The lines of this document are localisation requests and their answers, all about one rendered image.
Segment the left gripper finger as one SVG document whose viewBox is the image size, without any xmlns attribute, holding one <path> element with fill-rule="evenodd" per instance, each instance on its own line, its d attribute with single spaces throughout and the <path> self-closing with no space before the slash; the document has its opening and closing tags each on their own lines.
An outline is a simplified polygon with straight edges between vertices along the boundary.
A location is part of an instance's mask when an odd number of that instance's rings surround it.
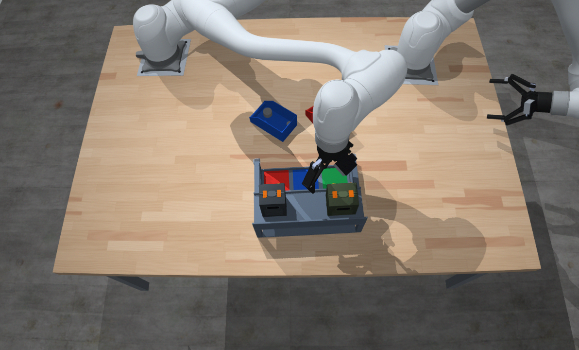
<svg viewBox="0 0 579 350">
<path fill-rule="evenodd" d="M 527 92 L 525 91 L 525 89 L 522 89 L 515 81 L 528 87 L 529 89 L 531 89 L 531 91 L 534 91 L 536 88 L 535 83 L 530 83 L 528 81 L 525 81 L 523 78 L 517 77 L 514 74 L 510 74 L 510 77 L 506 77 L 505 79 L 490 78 L 489 83 L 501 83 L 501 84 L 509 83 L 510 86 L 513 86 L 513 88 L 515 88 L 518 92 L 520 92 L 521 95 L 523 97 L 525 97 L 525 99 L 527 99 L 527 100 L 531 99 L 529 96 L 527 96 L 527 94 L 526 94 Z"/>
<path fill-rule="evenodd" d="M 515 122 L 519 122 L 519 121 L 523 121 L 523 120 L 531 120 L 532 117 L 531 118 L 527 117 L 527 114 L 521 115 L 520 117 L 513 118 L 517 114 L 519 114 L 520 112 L 523 112 L 523 111 L 524 111 L 524 107 L 521 108 L 521 106 L 520 106 L 520 108 L 516 109 L 515 111 L 508 114 L 507 116 L 488 114 L 487 118 L 501 120 L 501 122 L 505 122 L 506 125 L 510 125 L 510 124 L 515 123 Z"/>
</svg>

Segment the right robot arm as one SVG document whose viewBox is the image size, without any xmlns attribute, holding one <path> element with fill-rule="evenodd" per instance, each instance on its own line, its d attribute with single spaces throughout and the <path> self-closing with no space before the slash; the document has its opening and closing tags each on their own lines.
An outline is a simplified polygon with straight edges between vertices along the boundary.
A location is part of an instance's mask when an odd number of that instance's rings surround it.
<svg viewBox="0 0 579 350">
<path fill-rule="evenodd" d="M 320 88 L 313 106 L 315 142 L 324 152 L 345 149 L 350 132 L 402 86 L 407 62 L 395 50 L 354 52 L 334 44 L 259 37 L 236 20 L 265 0 L 171 0 L 136 11 L 133 28 L 144 58 L 143 72 L 180 70 L 184 35 L 196 30 L 245 57 L 273 61 L 323 63 L 336 67 L 342 80 Z M 181 40 L 181 41 L 180 41 Z"/>
</svg>

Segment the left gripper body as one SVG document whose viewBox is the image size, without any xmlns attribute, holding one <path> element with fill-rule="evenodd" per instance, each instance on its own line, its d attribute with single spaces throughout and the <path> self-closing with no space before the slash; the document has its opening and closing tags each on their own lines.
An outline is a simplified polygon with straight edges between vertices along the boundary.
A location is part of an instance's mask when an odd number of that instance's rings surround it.
<svg viewBox="0 0 579 350">
<path fill-rule="evenodd" d="M 532 100 L 537 100 L 535 112 L 546 112 L 550 113 L 551 111 L 551 103 L 552 103 L 552 92 L 536 92 L 536 91 L 529 91 L 526 93 Z M 521 108 L 524 107 L 524 102 L 527 99 L 525 97 L 521 97 Z"/>
</svg>

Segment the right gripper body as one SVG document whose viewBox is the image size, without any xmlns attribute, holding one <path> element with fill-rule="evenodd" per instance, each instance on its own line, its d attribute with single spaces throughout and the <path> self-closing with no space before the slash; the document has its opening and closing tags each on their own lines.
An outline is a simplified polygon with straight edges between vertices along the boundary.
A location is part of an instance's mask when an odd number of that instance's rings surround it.
<svg viewBox="0 0 579 350">
<path fill-rule="evenodd" d="M 342 154 L 343 154 L 343 152 L 344 152 L 344 149 L 343 149 L 342 151 L 337 152 L 337 153 L 328 153 L 328 152 L 324 152 L 324 151 L 323 151 L 321 148 L 319 148 L 318 146 L 317 146 L 317 149 L 318 149 L 318 154 L 319 154 L 318 160 L 319 160 L 319 158 L 321 158 L 321 159 L 322 159 L 322 161 L 321 161 L 322 164 L 326 164 L 328 160 L 334 160 L 334 159 L 337 159 L 337 158 L 341 157 Z"/>
</svg>

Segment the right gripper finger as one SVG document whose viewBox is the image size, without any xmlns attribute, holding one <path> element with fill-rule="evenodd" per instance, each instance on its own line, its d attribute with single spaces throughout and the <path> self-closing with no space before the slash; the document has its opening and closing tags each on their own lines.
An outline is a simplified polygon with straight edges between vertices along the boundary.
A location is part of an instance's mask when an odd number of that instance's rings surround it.
<svg viewBox="0 0 579 350">
<path fill-rule="evenodd" d="M 351 151 L 350 151 L 350 148 L 352 148 L 353 146 L 354 146 L 354 145 L 349 141 L 348 144 L 347 144 L 347 146 L 346 146 L 346 148 L 344 149 L 344 152 L 343 152 L 343 153 L 344 153 L 344 154 L 345 154 L 345 153 L 348 153 L 348 154 L 349 154 L 349 153 L 351 152 Z"/>
<path fill-rule="evenodd" d="M 321 161 L 322 159 L 319 158 L 316 162 L 311 162 L 307 175 L 302 182 L 303 186 L 305 186 L 305 188 L 307 188 L 311 193 L 315 193 L 315 182 L 318 180 L 318 177 L 323 170 L 326 169 L 329 163 L 333 160 L 328 160 L 325 165 L 322 164 Z"/>
</svg>

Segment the dark grey shelf rack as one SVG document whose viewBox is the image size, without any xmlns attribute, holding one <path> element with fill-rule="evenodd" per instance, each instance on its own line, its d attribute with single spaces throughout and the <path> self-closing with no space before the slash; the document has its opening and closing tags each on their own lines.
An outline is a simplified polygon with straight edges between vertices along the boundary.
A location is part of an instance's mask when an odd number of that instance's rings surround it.
<svg viewBox="0 0 579 350">
<path fill-rule="evenodd" d="M 260 158 L 253 159 L 253 164 L 255 192 L 252 225 L 257 238 L 356 233 L 363 229 L 368 217 L 364 217 L 363 212 L 358 166 L 347 176 L 342 176 L 333 165 L 329 165 L 315 182 L 315 193 L 311 193 L 302 184 L 310 166 L 261 169 Z M 358 186 L 359 206 L 356 214 L 327 216 L 327 184 L 346 182 L 356 182 Z M 285 184 L 287 216 L 262 217 L 259 185 L 277 183 Z"/>
</svg>

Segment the dark green case with orange latches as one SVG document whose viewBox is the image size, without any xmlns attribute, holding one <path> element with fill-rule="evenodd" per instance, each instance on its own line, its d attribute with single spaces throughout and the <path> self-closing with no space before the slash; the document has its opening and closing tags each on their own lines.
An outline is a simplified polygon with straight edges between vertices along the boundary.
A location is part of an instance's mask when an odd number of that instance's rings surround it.
<svg viewBox="0 0 579 350">
<path fill-rule="evenodd" d="M 356 214 L 359 206 L 356 182 L 327 184 L 327 216 Z"/>
</svg>

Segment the red bin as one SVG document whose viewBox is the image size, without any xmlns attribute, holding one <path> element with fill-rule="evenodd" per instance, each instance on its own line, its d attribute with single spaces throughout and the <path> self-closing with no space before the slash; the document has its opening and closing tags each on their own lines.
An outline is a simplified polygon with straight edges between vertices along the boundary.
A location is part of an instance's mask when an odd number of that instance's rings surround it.
<svg viewBox="0 0 579 350">
<path fill-rule="evenodd" d="M 313 123 L 313 106 L 309 109 L 306 109 L 306 116 Z"/>
</svg>

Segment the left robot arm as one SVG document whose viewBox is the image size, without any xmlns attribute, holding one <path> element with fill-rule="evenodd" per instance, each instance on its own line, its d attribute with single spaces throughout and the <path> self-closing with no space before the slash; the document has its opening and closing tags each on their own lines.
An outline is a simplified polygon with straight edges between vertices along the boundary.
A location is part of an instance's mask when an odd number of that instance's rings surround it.
<svg viewBox="0 0 579 350">
<path fill-rule="evenodd" d="M 490 0 L 432 0 L 406 22 L 397 47 L 391 47 L 405 58 L 405 79 L 432 81 L 431 60 L 446 37 L 469 21 L 474 10 Z M 563 34 L 571 48 L 572 64 L 568 67 L 570 91 L 553 91 L 551 115 L 579 119 L 579 0 L 551 0 Z M 424 11 L 426 10 L 426 11 Z M 531 118 L 537 100 L 524 102 L 524 114 Z"/>
</svg>

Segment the blue bin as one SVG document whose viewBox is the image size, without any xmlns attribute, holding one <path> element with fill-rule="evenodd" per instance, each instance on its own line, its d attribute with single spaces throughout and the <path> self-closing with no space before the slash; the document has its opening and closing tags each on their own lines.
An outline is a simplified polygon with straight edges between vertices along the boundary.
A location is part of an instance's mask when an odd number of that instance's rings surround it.
<svg viewBox="0 0 579 350">
<path fill-rule="evenodd" d="M 265 108 L 271 108 L 272 116 L 270 118 L 264 117 L 263 110 Z M 249 118 L 250 122 L 282 142 L 298 125 L 298 115 L 274 101 L 264 101 Z M 287 125 L 288 121 L 291 122 Z"/>
</svg>

